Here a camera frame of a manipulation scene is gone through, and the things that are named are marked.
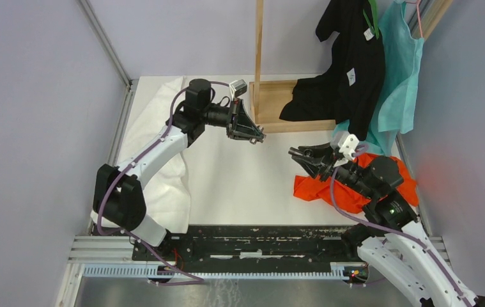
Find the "small silver tee fitting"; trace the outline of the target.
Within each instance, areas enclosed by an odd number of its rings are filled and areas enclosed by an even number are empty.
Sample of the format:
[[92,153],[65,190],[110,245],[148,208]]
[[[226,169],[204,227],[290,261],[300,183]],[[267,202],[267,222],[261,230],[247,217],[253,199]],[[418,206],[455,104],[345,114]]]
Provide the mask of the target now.
[[257,144],[257,143],[262,143],[266,138],[266,134],[263,134],[263,133],[259,133],[259,134],[256,134],[254,136],[252,136],[249,140],[249,142],[253,145]]

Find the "dark metal faucet body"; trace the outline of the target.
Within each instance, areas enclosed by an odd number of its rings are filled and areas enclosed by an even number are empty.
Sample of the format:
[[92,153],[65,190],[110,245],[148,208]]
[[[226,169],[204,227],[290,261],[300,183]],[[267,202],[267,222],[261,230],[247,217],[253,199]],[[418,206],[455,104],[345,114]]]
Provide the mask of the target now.
[[294,161],[314,158],[313,149],[308,146],[290,147],[288,153]]

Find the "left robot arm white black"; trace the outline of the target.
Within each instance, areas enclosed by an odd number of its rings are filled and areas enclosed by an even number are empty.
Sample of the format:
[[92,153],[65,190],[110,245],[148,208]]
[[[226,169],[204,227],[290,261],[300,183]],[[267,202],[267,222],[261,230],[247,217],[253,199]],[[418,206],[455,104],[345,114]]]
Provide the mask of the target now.
[[148,244],[148,252],[165,260],[173,250],[170,231],[147,213],[143,190],[173,157],[190,147],[206,126],[222,127],[229,139],[262,143],[266,135],[243,106],[249,85],[243,80],[220,82],[229,103],[215,103],[215,81],[193,79],[174,95],[169,117],[160,132],[121,163],[104,164],[96,174],[93,211],[100,235],[123,231]]

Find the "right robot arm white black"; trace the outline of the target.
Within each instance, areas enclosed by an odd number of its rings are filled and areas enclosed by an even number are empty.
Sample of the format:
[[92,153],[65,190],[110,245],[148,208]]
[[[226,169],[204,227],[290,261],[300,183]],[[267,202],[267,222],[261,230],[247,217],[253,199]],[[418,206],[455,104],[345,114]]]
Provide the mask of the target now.
[[366,144],[358,143],[289,149],[311,178],[330,180],[331,191],[340,183],[369,199],[361,219],[340,209],[331,197],[336,211],[356,222],[342,235],[342,256],[375,268],[412,306],[485,306],[485,296],[475,294],[456,276],[397,190],[403,183],[397,163],[387,156],[378,156],[365,167],[355,162],[366,149]]

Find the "wooden clothes rack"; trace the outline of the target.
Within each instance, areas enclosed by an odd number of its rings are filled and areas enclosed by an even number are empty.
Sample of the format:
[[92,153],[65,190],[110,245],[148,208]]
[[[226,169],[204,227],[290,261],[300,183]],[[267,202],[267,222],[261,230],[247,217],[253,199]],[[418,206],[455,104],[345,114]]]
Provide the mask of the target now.
[[252,119],[267,133],[326,131],[335,128],[333,120],[289,122],[279,119],[283,107],[291,100],[295,80],[262,81],[261,61],[263,43],[264,2],[256,1],[255,69],[250,83]]

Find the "orange cloth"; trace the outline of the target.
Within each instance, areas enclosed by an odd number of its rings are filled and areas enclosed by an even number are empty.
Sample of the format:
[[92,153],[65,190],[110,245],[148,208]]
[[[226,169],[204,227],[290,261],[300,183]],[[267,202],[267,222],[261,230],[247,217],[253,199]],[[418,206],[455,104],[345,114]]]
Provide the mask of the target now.
[[[404,180],[397,187],[398,192],[411,206],[418,207],[419,198],[416,193],[416,181],[410,176],[407,167],[401,159],[397,157],[392,157],[391,159],[398,165],[399,174]],[[330,180],[321,182],[310,176],[297,175],[294,179],[293,196],[304,201],[323,200],[331,205]],[[352,214],[361,213],[362,207],[369,203],[369,199],[351,190],[338,180],[335,180],[334,184],[334,197],[340,209]]]

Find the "black t-shirt hanging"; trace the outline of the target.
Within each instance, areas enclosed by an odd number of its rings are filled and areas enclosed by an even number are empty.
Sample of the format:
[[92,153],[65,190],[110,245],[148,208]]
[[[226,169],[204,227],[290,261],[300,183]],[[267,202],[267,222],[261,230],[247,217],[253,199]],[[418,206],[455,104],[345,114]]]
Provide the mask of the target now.
[[362,9],[367,1],[330,1],[316,26],[319,41],[337,33],[330,67],[316,77],[299,79],[292,99],[279,115],[289,122],[334,120],[346,122],[349,133],[363,141],[385,82],[383,35],[367,41]]

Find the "teal garment hanging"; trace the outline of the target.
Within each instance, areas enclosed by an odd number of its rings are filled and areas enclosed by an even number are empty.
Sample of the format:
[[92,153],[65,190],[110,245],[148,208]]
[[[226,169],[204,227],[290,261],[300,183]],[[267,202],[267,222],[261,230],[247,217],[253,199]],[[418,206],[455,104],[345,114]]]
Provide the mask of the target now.
[[[397,135],[406,134],[414,125],[424,40],[411,35],[405,10],[404,1],[393,1],[378,16],[385,48],[385,82],[367,137],[362,141],[373,154],[391,155]],[[333,134],[347,126],[346,122],[336,124]]]

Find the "green hanger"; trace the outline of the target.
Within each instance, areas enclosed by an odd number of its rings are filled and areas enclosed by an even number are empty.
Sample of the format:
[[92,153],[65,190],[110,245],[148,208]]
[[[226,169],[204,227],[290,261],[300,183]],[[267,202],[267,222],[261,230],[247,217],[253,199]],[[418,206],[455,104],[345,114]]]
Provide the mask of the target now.
[[369,9],[362,9],[362,14],[368,26],[368,29],[365,30],[364,35],[367,41],[370,41],[372,38],[378,40],[380,38],[380,29],[377,20],[378,7],[375,0],[367,0],[367,3],[369,5]]

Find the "pink hanger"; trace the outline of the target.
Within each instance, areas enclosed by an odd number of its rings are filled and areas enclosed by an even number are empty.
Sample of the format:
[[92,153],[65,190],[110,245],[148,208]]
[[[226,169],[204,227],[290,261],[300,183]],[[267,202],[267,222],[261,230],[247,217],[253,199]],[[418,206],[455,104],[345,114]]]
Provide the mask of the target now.
[[410,18],[409,26],[411,34],[414,38],[423,38],[424,33],[422,29],[422,16],[420,4],[421,0],[406,1],[406,4],[410,4],[414,7],[413,16]]

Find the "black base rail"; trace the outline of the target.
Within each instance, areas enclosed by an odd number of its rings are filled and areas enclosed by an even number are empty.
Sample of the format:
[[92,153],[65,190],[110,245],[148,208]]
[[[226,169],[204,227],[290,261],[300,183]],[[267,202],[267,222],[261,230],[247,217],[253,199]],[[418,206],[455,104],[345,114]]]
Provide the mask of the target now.
[[349,242],[350,226],[191,225],[167,235],[155,251],[178,269],[197,273],[331,273],[365,278],[369,266]]

